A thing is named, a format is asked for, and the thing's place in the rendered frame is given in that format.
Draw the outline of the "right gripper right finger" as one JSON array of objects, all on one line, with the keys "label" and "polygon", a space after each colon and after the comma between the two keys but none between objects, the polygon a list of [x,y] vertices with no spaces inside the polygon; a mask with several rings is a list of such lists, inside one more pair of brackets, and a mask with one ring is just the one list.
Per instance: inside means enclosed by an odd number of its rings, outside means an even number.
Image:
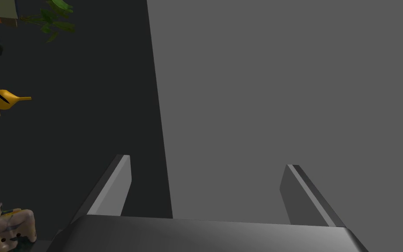
[{"label": "right gripper right finger", "polygon": [[346,227],[299,165],[285,166],[279,191],[292,225]]}]

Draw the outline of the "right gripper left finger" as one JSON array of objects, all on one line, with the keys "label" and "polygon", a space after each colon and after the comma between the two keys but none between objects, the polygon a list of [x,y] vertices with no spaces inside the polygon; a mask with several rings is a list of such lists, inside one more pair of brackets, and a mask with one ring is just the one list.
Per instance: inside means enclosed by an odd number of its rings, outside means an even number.
[{"label": "right gripper left finger", "polygon": [[131,182],[130,156],[116,155],[71,222],[85,215],[121,216]]}]

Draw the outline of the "pale multicoloured blocky object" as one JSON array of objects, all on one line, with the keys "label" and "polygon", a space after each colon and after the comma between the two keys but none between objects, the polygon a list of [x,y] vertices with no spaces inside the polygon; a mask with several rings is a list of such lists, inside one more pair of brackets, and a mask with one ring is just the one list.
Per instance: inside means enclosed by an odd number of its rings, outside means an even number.
[{"label": "pale multicoloured blocky object", "polygon": [[0,203],[0,252],[30,252],[36,241],[34,213],[20,208],[3,210]]}]

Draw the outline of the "yellow watering can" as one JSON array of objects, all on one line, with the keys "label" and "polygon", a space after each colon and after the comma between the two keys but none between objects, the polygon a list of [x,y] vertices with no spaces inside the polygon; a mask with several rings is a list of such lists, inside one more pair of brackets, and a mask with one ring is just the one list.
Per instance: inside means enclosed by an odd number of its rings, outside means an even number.
[{"label": "yellow watering can", "polygon": [[8,90],[0,90],[0,110],[8,110],[17,102],[30,100],[32,100],[32,97],[18,97]]}]

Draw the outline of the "green potted plant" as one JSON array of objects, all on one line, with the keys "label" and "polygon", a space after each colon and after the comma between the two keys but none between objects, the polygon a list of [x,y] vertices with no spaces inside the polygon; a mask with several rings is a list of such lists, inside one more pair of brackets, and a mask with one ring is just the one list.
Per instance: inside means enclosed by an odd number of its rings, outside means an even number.
[{"label": "green potted plant", "polygon": [[48,34],[47,43],[53,41],[60,31],[75,32],[75,24],[66,19],[73,13],[73,6],[64,0],[47,0],[49,9],[40,9],[40,14],[21,16],[20,20],[26,24],[38,25],[42,33]]}]

